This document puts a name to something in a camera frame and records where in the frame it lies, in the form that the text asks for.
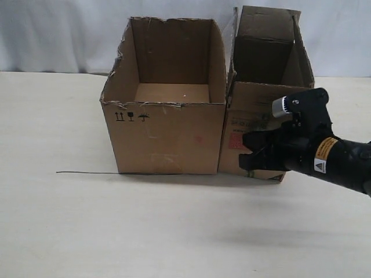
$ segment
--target cardboard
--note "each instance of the cardboard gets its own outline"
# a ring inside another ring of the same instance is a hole
[[[216,174],[225,87],[213,20],[130,18],[100,98],[118,172]]]
[[[220,172],[282,181],[284,172],[242,170],[238,155],[250,153],[242,145],[243,133],[275,129],[288,120],[272,117],[272,101],[314,87],[299,17],[296,10],[242,8],[228,74]]]

